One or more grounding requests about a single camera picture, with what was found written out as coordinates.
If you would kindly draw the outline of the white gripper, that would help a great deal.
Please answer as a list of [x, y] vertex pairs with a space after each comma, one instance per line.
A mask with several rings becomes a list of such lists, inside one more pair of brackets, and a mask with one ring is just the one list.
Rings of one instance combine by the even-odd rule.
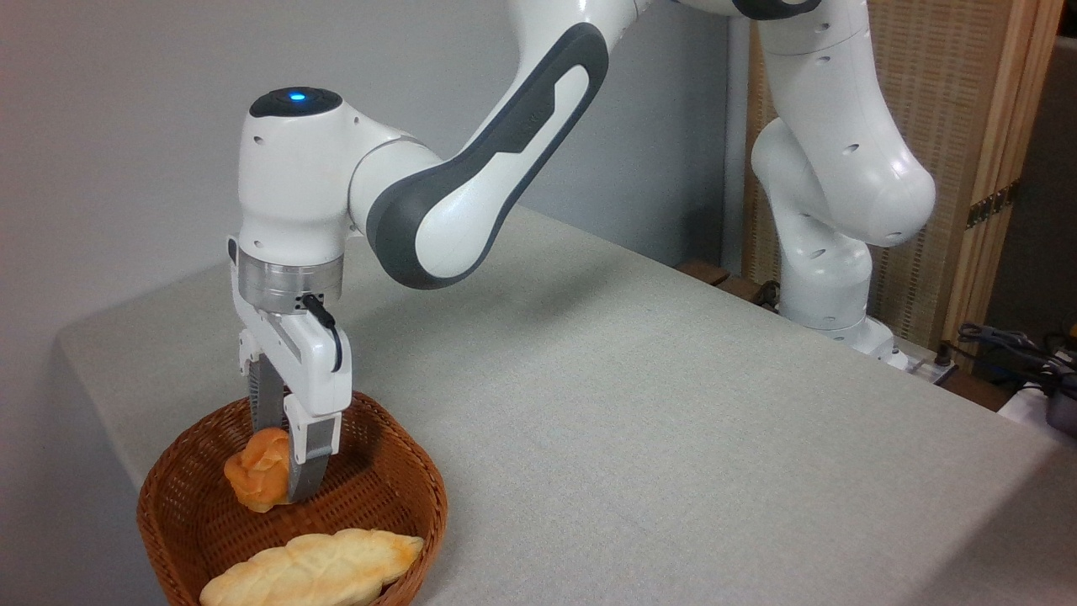
[[351, 387], [350, 346], [326, 308], [342, 294], [345, 258], [269, 263], [247, 253], [238, 237], [227, 238], [227, 252], [252, 429], [280, 428], [286, 415], [288, 502], [308, 501], [339, 452]]

